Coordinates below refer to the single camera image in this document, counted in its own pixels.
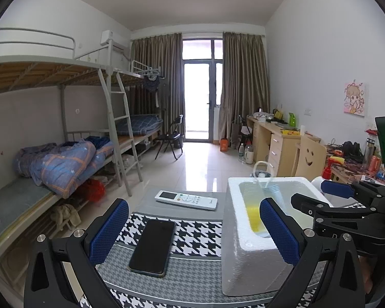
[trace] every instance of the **thermos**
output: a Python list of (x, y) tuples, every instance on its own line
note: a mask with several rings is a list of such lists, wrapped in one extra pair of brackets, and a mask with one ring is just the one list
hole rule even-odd
[(372, 156), (374, 155), (375, 151), (375, 140), (372, 140), (370, 138), (367, 138), (367, 144), (365, 146), (365, 153), (364, 153), (364, 161), (362, 162), (362, 165), (365, 169), (368, 169), (370, 166), (370, 162), (372, 160)]

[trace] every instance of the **star-patterned comforter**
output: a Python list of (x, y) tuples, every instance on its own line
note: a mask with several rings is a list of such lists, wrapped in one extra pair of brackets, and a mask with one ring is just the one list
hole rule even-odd
[(103, 166), (113, 148), (111, 141), (100, 149), (85, 140), (73, 146), (49, 143), (19, 150), (13, 166), (18, 174), (31, 177), (36, 185), (46, 185), (68, 198)]

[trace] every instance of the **black smartphone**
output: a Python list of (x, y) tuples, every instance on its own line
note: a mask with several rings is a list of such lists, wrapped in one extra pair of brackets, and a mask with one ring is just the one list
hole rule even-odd
[(174, 230), (173, 221), (148, 220), (128, 264), (130, 271), (164, 277)]

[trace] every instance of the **hanging clothes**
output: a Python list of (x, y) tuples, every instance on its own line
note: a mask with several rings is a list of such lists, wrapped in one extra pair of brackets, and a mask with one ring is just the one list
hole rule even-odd
[(161, 110), (167, 110), (171, 91), (167, 78), (160, 78), (160, 86), (158, 88), (158, 105)]
[(153, 80), (150, 80), (148, 76), (144, 77), (144, 83), (143, 83), (144, 89), (152, 93), (156, 91), (159, 86), (160, 86), (160, 78), (157, 75), (155, 75)]

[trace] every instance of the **blue gripper pad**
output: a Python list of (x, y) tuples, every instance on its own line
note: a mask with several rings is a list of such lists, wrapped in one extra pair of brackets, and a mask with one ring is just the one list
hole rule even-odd
[(341, 198), (352, 198), (354, 190), (349, 184), (337, 183), (332, 181), (323, 181), (321, 183), (321, 190), (324, 193), (335, 195)]
[(89, 247), (91, 264), (104, 263), (128, 219), (128, 203), (122, 200), (94, 236)]
[(261, 201), (259, 207), (261, 220), (265, 228), (267, 228), (268, 233), (271, 235), (271, 238), (274, 240), (284, 261), (296, 266), (300, 258), (299, 243), (278, 213), (271, 206), (268, 199), (270, 198)]

